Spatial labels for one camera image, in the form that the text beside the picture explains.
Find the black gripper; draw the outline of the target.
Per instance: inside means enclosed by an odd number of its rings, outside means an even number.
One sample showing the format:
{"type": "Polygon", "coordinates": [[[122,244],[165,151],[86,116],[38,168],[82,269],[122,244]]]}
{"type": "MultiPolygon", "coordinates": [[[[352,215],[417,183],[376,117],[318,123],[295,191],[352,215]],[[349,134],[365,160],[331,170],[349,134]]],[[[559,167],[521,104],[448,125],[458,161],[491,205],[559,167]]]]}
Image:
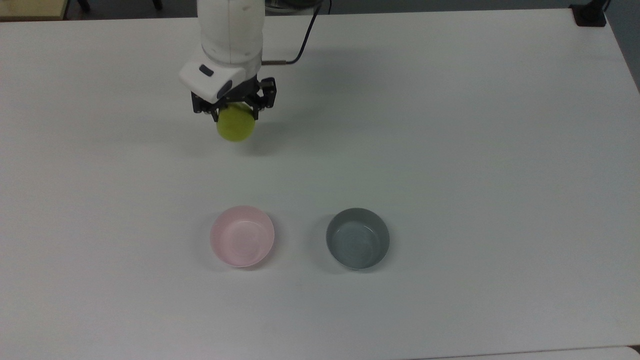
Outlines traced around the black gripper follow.
{"type": "Polygon", "coordinates": [[[210,103],[198,96],[195,92],[190,93],[192,109],[195,114],[208,114],[213,121],[219,121],[219,112],[223,107],[231,103],[245,103],[250,106],[253,119],[259,120],[259,114],[265,109],[272,109],[277,96],[277,83],[274,77],[266,77],[258,80],[258,76],[233,85],[232,88],[222,89],[220,101],[210,103]]]}

